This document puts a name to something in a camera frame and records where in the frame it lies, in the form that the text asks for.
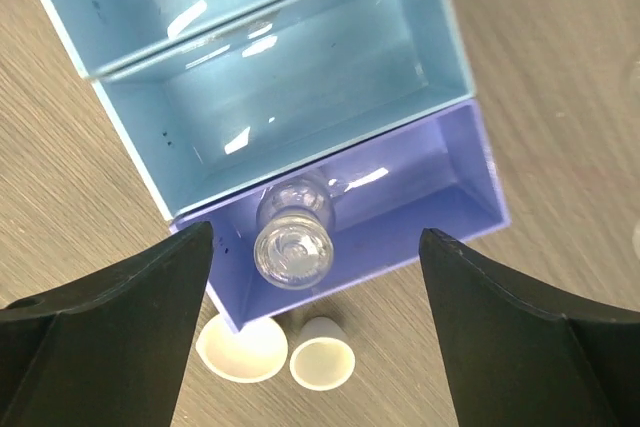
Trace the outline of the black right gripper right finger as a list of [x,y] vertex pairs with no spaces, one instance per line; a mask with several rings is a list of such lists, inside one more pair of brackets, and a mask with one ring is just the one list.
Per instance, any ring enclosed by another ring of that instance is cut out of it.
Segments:
[[438,229],[420,263],[461,426],[636,426],[639,314],[516,271]]

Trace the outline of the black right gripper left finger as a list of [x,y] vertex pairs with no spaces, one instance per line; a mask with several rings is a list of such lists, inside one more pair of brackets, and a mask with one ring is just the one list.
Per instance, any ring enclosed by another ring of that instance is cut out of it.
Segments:
[[2,308],[2,425],[170,425],[213,236],[210,223],[193,224]]

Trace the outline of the blue three-compartment organizer bin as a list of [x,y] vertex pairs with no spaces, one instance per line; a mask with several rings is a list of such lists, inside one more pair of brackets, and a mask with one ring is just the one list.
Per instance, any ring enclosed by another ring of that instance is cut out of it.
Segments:
[[[417,259],[426,227],[505,227],[451,0],[40,0],[172,231],[214,229],[207,294],[233,330]],[[258,272],[259,204],[320,183],[328,275]]]

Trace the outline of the small clear glass flask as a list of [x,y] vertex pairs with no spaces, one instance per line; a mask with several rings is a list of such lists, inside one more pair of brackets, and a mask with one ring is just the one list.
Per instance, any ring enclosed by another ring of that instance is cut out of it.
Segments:
[[270,284],[304,290],[322,281],[335,261],[334,198],[338,193],[320,169],[267,187],[256,211],[253,257]]

